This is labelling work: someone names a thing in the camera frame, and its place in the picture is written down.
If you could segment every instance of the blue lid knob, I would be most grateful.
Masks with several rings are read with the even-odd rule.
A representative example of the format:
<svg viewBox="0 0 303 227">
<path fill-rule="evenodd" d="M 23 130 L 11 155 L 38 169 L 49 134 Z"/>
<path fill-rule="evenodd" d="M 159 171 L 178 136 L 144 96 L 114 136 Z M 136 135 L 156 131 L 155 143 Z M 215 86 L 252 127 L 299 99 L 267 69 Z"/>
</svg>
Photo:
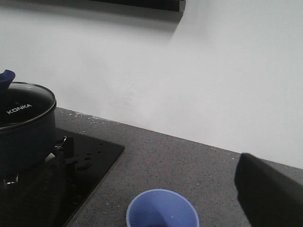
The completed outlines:
<svg viewBox="0 0 303 227">
<path fill-rule="evenodd" d="M 0 94 L 6 92 L 15 76 L 16 74 L 10 70 L 5 70 L 3 73 L 0 73 Z"/>
</svg>

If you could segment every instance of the induction cooktop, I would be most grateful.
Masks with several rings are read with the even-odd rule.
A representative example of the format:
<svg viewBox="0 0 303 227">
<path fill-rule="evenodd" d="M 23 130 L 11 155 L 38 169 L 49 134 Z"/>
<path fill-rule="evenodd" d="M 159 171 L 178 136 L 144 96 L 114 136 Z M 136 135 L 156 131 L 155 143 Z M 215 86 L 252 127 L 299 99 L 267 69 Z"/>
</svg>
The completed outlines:
<svg viewBox="0 0 303 227">
<path fill-rule="evenodd" d="M 64 227 L 124 146 L 56 129 L 44 161 L 0 182 L 0 226 Z"/>
</svg>

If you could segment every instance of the countertop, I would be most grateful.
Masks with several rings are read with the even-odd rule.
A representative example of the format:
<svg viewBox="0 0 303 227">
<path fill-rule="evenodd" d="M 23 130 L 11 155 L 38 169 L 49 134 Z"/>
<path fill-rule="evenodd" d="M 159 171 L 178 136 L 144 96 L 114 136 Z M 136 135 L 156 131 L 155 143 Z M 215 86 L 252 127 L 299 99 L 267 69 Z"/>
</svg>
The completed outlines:
<svg viewBox="0 0 303 227">
<path fill-rule="evenodd" d="M 240 154 L 62 108 L 55 115 L 58 128 L 125 146 L 69 227 L 126 227 L 128 204 L 155 188 L 186 197 L 201 227 L 250 226 L 234 185 Z M 302 169 L 267 163 L 303 183 Z"/>
</svg>

